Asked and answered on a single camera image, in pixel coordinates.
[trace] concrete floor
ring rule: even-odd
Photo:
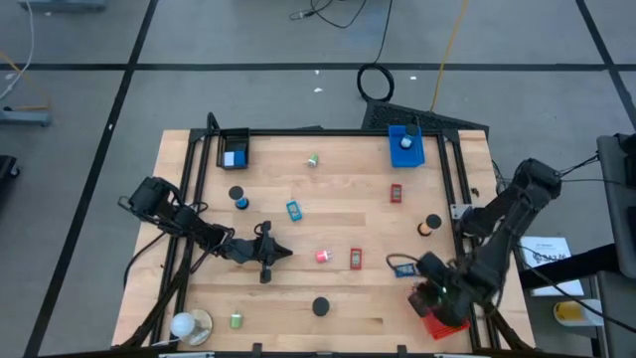
[[[38,64],[125,64],[148,0],[108,0],[99,14],[36,15]],[[380,45],[388,2],[369,0],[346,31],[318,18],[291,22],[304,0],[160,0],[140,63],[363,63]],[[636,63],[630,0],[587,0],[613,60]],[[437,63],[460,0],[396,1],[381,62]],[[359,1],[337,2],[327,16],[345,22]],[[28,53],[28,16],[0,4],[12,29],[0,51],[16,61]],[[452,63],[602,64],[571,0],[471,2]],[[41,354],[105,349],[118,313],[121,278],[139,224],[116,206],[151,173],[164,129],[204,125],[213,111],[221,126],[359,128],[366,104],[357,71],[137,71],[123,104],[71,266]],[[8,83],[0,73],[0,85]],[[0,212],[0,353],[22,356],[67,237],[88,170],[122,79],[117,71],[31,71],[53,97],[49,128],[0,127],[0,153],[19,158],[23,174]],[[621,73],[632,92],[636,74]],[[428,109],[435,71],[394,71],[395,104]],[[373,95],[386,84],[365,77]],[[37,103],[21,84],[2,105]],[[533,156],[565,168],[595,150],[595,138],[630,133],[633,125],[607,71],[467,72],[444,75],[436,111],[490,125],[490,148],[504,175]],[[598,178],[598,165],[571,174]],[[564,184],[531,235],[565,236],[580,253],[612,242],[600,183]],[[589,340],[565,333],[552,318],[553,301],[529,298],[537,344],[552,352],[590,354]]]

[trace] yellow object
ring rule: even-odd
[[[455,41],[457,30],[459,30],[459,24],[461,24],[461,20],[464,18],[467,7],[468,0],[464,0],[464,2],[461,4],[461,12],[459,13],[459,17],[455,21],[455,26],[453,26],[453,31],[450,34],[450,40],[448,41],[448,45],[446,46],[444,58],[441,60],[441,64],[439,65],[439,73],[437,74],[437,83],[435,84],[435,93],[433,94],[433,102],[430,104],[430,111],[433,111],[435,109],[435,104],[437,103],[437,93],[439,92],[439,84],[441,84],[441,78],[444,76],[444,65],[446,65],[448,56],[450,56],[450,49],[453,47],[453,42]]]
[[[555,316],[561,320],[582,320],[583,306],[574,301],[557,303]]]
[[[49,94],[45,90],[41,89],[36,84],[34,84],[33,81],[31,81],[31,79],[29,78],[29,75],[27,75],[22,70],[20,70],[20,68],[18,68],[18,66],[7,55],[5,55],[2,52],[0,52],[0,58],[2,58],[7,64],[9,64],[9,66],[11,66],[11,68],[15,72],[17,72],[18,74],[22,74],[22,77],[27,81],[27,84],[31,85],[31,87],[36,92],[38,92],[47,102],[46,105],[24,105],[24,106],[15,107],[13,109],[15,109],[15,110],[47,110],[47,109],[50,109],[51,108],[51,98],[49,97]]]
[[[582,299],[581,302],[602,314],[603,308],[598,299]],[[573,300],[555,304],[553,314],[558,323],[567,327],[593,327],[604,324],[603,317]]]

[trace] white ball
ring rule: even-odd
[[[170,323],[170,331],[179,338],[183,338],[195,330],[195,317],[188,313],[182,312],[175,315]]]

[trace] blue bin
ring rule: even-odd
[[[426,162],[421,128],[417,129],[417,136],[409,149],[403,149],[399,145],[405,134],[405,125],[389,126],[389,149],[391,150],[391,165],[394,168],[415,168]]]

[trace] wooden tabletop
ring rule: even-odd
[[[154,176],[179,183],[188,131],[165,131]],[[484,133],[461,131],[461,147],[468,182],[477,188],[475,204],[487,204],[495,196],[490,153]],[[188,192],[192,201],[197,163]],[[414,169],[391,167],[386,137],[253,136],[247,170],[217,168],[213,140],[201,214],[237,230],[236,238],[254,239],[253,227],[272,223],[271,235],[294,252],[272,267],[272,281],[258,282],[260,265],[208,258],[190,277],[186,310],[208,311],[215,322],[210,339],[197,350],[245,351],[260,342],[264,351],[396,352],[405,344],[408,352],[470,352],[467,331],[433,340],[406,301],[415,278],[395,278],[385,256],[404,253],[419,257],[434,252],[443,261],[454,258],[450,219],[434,138],[425,138],[426,163]],[[452,149],[451,171],[455,196],[459,186]],[[315,168],[307,166],[312,153],[319,155]],[[392,183],[402,185],[402,203],[392,204]],[[228,196],[240,185],[249,208],[239,211]],[[291,222],[285,204],[296,200],[303,219]],[[415,228],[428,214],[437,214],[442,226],[431,237],[420,237]],[[136,250],[158,231],[142,224]],[[362,270],[350,270],[351,248],[363,250]],[[317,264],[316,251],[329,250],[334,257]],[[157,299],[167,240],[142,256],[133,266],[123,296],[113,344],[128,338]],[[201,251],[196,248],[196,259]],[[500,310],[510,325],[534,345],[528,312],[511,260]],[[326,297],[331,309],[324,317],[312,312],[312,302]],[[174,303],[167,317],[172,317]],[[243,315],[241,329],[230,328],[231,314]],[[488,345],[485,324],[478,318],[482,345]],[[169,318],[164,336],[169,333]],[[181,350],[193,349],[180,345]]]

